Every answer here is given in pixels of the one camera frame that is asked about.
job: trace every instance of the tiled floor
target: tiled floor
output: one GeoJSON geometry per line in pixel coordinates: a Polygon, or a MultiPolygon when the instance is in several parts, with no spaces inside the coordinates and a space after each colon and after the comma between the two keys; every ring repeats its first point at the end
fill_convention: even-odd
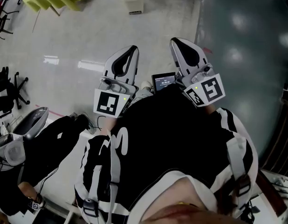
{"type": "MultiPolygon", "coordinates": [[[[101,76],[97,65],[104,65],[119,49],[137,45],[136,85],[140,85],[152,74],[175,71],[169,48],[172,37],[195,40],[199,0],[144,0],[144,13],[139,15],[129,15],[121,0],[84,0],[80,6],[81,12],[62,8],[58,17],[51,10],[38,15],[25,5],[7,4],[6,11],[20,12],[9,15],[12,19],[6,25],[14,34],[2,34],[0,70],[8,66],[12,81],[17,71],[22,78],[29,77],[22,94],[31,104],[23,105],[23,116],[39,105],[60,115],[86,111],[96,121],[93,98],[101,76]]],[[[51,113],[49,121],[56,118],[51,113]]],[[[73,184],[87,138],[81,136],[42,191],[65,208],[74,200],[73,184]]]]}

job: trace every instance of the person's chin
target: person's chin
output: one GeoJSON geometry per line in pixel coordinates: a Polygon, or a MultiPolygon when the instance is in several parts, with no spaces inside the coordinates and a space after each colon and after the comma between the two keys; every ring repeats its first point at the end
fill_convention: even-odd
{"type": "Polygon", "coordinates": [[[176,204],[164,207],[157,213],[153,214],[148,219],[141,222],[141,224],[152,223],[166,223],[166,224],[178,224],[178,223],[191,223],[191,215],[194,212],[199,212],[201,209],[186,204],[176,204]]]}

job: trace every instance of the small screen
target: small screen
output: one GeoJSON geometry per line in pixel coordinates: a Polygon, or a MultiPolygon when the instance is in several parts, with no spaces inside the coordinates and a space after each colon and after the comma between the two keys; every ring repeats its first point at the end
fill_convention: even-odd
{"type": "Polygon", "coordinates": [[[155,78],[155,90],[160,91],[173,83],[175,83],[175,76],[155,78]]]}

